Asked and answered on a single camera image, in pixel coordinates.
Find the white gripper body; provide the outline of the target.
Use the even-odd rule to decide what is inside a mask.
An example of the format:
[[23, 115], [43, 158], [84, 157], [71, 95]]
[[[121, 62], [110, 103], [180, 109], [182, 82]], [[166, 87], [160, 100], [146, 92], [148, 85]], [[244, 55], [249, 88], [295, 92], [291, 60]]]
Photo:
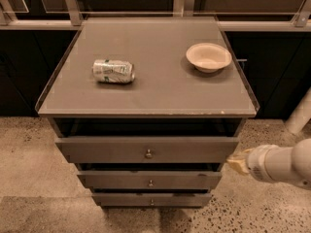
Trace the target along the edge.
[[251, 176], [259, 182], [276, 183], [276, 145], [261, 145], [251, 149], [246, 157], [246, 165]]

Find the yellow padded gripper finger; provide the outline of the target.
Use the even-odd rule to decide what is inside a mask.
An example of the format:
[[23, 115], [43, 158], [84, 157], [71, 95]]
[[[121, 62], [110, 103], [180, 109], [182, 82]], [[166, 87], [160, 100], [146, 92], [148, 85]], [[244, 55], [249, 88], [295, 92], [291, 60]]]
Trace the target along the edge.
[[249, 175], [250, 171], [247, 167], [246, 160], [251, 151], [252, 149], [246, 149], [235, 152], [226, 159], [226, 163], [238, 174], [243, 176]]

